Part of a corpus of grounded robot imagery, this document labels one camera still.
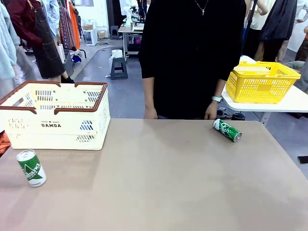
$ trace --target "brown apron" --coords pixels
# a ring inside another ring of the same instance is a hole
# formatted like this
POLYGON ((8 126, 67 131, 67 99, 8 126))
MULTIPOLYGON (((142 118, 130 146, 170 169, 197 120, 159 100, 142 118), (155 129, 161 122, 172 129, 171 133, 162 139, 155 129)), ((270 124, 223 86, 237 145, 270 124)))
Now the brown apron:
POLYGON ((27 0, 35 15, 34 34, 43 40, 43 46, 33 47, 33 52, 42 78, 55 78, 65 71, 61 58, 54 44, 43 7, 35 9, 27 0))

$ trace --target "yellow plastic basket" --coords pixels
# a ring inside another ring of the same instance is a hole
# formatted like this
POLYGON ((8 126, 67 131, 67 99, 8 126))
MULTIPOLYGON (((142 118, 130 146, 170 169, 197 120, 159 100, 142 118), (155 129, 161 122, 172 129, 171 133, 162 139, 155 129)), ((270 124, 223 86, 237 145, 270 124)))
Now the yellow plastic basket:
POLYGON ((237 103, 279 103, 300 74, 279 63, 240 63, 230 73, 227 92, 237 103))

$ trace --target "standing can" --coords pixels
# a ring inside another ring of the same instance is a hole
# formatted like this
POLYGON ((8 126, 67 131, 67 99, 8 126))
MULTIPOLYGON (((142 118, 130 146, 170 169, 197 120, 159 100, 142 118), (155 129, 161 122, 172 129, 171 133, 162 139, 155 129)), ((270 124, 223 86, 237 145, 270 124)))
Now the standing can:
POLYGON ((233 142, 237 142, 242 136, 242 133, 240 131, 231 127, 229 124, 227 124, 221 119, 215 120, 213 123, 213 127, 233 142))
POLYGON ((32 187, 38 187, 45 183, 46 174, 34 150, 25 150, 16 158, 32 187))

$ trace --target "can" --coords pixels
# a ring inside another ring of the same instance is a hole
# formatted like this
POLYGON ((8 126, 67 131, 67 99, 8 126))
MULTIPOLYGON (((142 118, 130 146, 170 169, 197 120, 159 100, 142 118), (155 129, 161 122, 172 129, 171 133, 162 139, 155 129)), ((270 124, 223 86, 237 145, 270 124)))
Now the can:
POLYGON ((215 120, 213 123, 213 127, 218 131, 220 131, 224 136, 228 137, 229 140, 233 142, 237 142, 242 136, 242 133, 240 131, 230 126, 221 119, 215 120))
POLYGON ((34 150, 25 150, 18 154, 16 159, 32 187, 38 187, 45 183, 46 174, 34 150))

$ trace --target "hand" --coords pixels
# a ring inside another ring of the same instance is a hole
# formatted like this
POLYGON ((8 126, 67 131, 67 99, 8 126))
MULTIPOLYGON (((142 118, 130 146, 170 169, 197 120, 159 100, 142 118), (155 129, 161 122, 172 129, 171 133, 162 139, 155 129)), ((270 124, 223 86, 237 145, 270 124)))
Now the hand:
POLYGON ((212 103, 207 107, 204 117, 205 120, 216 119, 217 105, 218 105, 217 101, 212 101, 212 103))
POLYGON ((145 107, 144 112, 145 119, 158 119, 157 112, 154 107, 145 107))

